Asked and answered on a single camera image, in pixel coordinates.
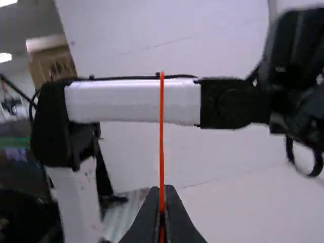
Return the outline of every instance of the white surface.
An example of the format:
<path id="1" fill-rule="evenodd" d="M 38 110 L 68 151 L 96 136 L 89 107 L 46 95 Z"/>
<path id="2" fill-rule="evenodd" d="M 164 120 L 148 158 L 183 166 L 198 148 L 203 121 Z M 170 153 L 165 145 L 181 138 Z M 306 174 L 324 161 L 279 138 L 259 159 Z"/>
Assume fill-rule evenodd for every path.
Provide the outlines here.
<path id="1" fill-rule="evenodd" d="M 288 165 L 178 193 L 207 242 L 323 242 L 323 180 Z"/>
<path id="2" fill-rule="evenodd" d="M 164 90 L 166 123 L 200 124 L 200 85 L 193 79 L 166 79 Z M 158 123 L 160 80 L 73 82 L 65 88 L 65 103 L 69 119 L 79 123 Z"/>
<path id="3" fill-rule="evenodd" d="M 245 77 L 268 27 L 260 0 L 56 0 L 79 75 Z M 101 141 L 116 192 L 158 182 L 158 124 L 105 122 Z M 178 187 L 284 163 L 282 138 L 251 126 L 202 131 L 165 126 L 167 182 Z"/>
<path id="4" fill-rule="evenodd" d="M 10 53 L 2 52 L 0 53 L 0 63 L 9 62 L 12 60 L 12 55 Z"/>
<path id="5" fill-rule="evenodd" d="M 0 0 L 0 8 L 17 3 L 18 0 Z"/>
<path id="6" fill-rule="evenodd" d="M 80 170 L 46 168 L 56 188 L 65 243 L 99 242 L 104 237 L 96 186 L 96 160 L 84 161 Z"/>

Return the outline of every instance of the black clamp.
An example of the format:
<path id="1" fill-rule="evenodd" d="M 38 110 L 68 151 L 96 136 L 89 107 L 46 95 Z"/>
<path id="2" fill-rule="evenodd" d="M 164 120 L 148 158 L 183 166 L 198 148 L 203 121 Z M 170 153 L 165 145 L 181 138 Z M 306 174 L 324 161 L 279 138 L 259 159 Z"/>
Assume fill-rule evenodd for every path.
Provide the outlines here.
<path id="1" fill-rule="evenodd" d="M 64 89 L 71 80 L 42 86 L 32 124 L 31 149 L 43 165 L 79 170 L 83 160 L 99 151 L 98 124 L 77 124 L 68 119 Z"/>

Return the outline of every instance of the white wall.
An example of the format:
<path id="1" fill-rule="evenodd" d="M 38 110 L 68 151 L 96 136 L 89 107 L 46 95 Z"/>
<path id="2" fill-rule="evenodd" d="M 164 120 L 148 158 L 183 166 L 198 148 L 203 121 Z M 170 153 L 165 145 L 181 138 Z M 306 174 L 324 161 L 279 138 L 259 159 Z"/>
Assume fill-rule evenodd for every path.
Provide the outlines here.
<path id="1" fill-rule="evenodd" d="M 32 97 L 33 94 L 35 93 L 35 87 L 34 83 L 32 81 L 30 72 L 27 67 L 24 67 L 22 69 L 18 69 L 16 71 L 10 72 L 10 73 L 4 73 L 5 76 L 12 81 L 15 85 L 17 85 L 18 88 L 21 89 L 28 97 Z M 15 91 L 13 91 L 10 87 L 8 87 L 9 93 L 13 97 L 20 97 L 19 94 L 17 94 Z M 3 100 L 4 98 L 4 93 L 2 89 L 0 90 L 0 100 Z M 23 102 L 25 104 L 25 107 L 28 109 L 28 102 L 23 99 Z M 0 122 L 4 121 L 4 116 L 2 112 L 0 112 Z"/>
<path id="2" fill-rule="evenodd" d="M 245 77 L 268 26 L 260 0 L 57 0 L 80 75 L 189 73 Z M 103 123 L 102 148 L 116 191 L 158 180 L 158 125 Z M 178 187 L 285 162 L 282 138 L 250 126 L 202 131 L 166 125 L 167 183 Z"/>

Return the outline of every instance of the black cable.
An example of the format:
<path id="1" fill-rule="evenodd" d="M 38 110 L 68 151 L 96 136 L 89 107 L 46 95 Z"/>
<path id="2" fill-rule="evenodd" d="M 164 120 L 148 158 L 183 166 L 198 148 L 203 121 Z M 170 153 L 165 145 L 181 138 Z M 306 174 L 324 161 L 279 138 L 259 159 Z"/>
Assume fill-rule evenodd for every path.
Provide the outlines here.
<path id="1" fill-rule="evenodd" d="M 29 111 L 29 121 L 30 121 L 30 124 L 32 125 L 33 122 L 34 122 L 34 118 L 32 117 L 32 109 L 34 108 L 36 110 L 36 105 L 33 105 L 35 104 L 35 99 L 36 97 L 39 96 L 39 93 L 41 92 L 41 90 L 37 90 L 34 95 L 31 97 L 31 103 L 29 103 L 29 108 L 28 108 L 28 111 Z"/>
<path id="2" fill-rule="evenodd" d="M 288 161 L 295 167 L 296 171 L 306 177 L 317 177 L 323 170 L 323 157 L 320 151 L 313 150 L 315 164 L 312 171 L 309 174 L 306 174 L 302 171 L 295 163 L 295 156 L 293 152 L 294 140 L 286 135 L 286 154 Z"/>

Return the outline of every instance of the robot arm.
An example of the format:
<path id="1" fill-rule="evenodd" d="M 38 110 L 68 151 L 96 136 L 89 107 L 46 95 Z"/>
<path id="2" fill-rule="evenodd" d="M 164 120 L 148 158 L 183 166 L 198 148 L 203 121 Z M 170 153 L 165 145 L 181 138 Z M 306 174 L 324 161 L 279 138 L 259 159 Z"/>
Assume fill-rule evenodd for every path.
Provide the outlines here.
<path id="1" fill-rule="evenodd" d="M 324 151 L 324 84 L 317 79 L 324 64 L 324 9 L 290 11 L 270 28 L 262 60 L 247 80 L 190 75 L 166 76 L 165 121 L 202 129 L 239 129 L 251 123 L 269 125 L 270 132 L 287 135 L 287 154 L 293 162 L 292 142 L 314 150 L 316 173 L 322 169 Z M 43 85 L 32 127 L 31 148 L 48 168 L 62 191 L 73 181 L 76 215 L 87 218 L 90 204 L 80 178 L 87 184 L 87 158 L 98 150 L 98 123 L 104 120 L 159 122 L 159 82 L 152 77 L 69 79 Z M 158 214 L 158 188 L 152 188 L 132 227 L 120 242 L 157 242 L 160 224 L 165 225 L 168 242 L 206 241 L 194 228 L 172 186 L 166 186 L 165 221 Z M 64 232 L 69 242 L 77 237 Z M 98 233 L 83 225 L 75 232 Z"/>

